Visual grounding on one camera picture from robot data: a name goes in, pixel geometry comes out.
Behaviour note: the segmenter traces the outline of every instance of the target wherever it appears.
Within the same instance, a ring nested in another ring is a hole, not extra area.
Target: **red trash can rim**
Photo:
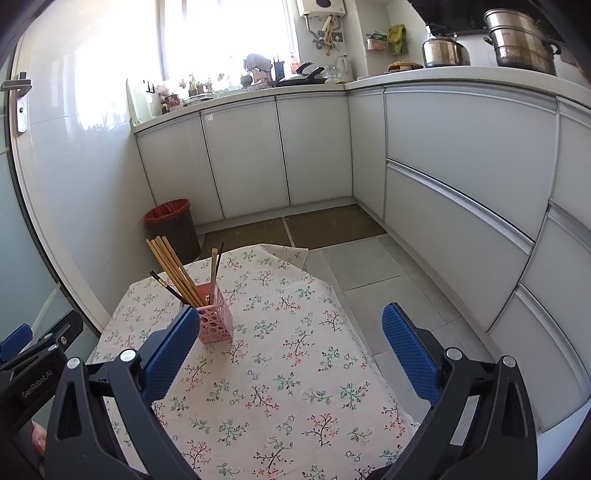
[[[191,202],[188,199],[171,200],[151,209],[144,215],[145,223],[156,223],[178,217],[181,213],[189,210]]]

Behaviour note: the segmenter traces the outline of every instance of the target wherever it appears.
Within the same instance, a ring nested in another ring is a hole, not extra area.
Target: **water heater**
[[[345,14],[345,5],[343,0],[297,0],[300,16],[309,15],[311,17],[328,17],[329,15]]]

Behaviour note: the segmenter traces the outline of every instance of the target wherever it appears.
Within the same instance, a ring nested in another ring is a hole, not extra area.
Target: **floor mat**
[[[225,252],[256,244],[291,246],[287,231],[285,231],[285,226],[280,218],[206,233],[200,258],[210,257],[212,248],[219,249],[222,242],[224,242]]]
[[[295,246],[300,248],[328,247],[386,233],[359,205],[301,213],[285,219]]]

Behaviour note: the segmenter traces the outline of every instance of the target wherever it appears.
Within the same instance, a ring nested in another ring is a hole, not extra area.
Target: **tablecloth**
[[[152,406],[203,479],[362,480],[395,462],[418,426],[398,407],[332,287],[301,269],[306,253],[275,245],[224,253],[218,282],[233,339],[198,340]],[[207,282],[210,260],[187,270]],[[94,361],[138,349],[178,308],[152,278],[133,284]],[[106,402],[126,458],[143,469],[115,402]]]

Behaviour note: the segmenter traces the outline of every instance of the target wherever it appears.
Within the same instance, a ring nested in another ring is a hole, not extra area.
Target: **pen holder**
[[[201,283],[197,289],[203,298],[213,293],[211,305],[199,307],[199,319],[201,327],[199,330],[199,339],[202,343],[219,342],[220,340],[232,340],[232,314],[223,297],[217,283],[212,292],[212,284]]]

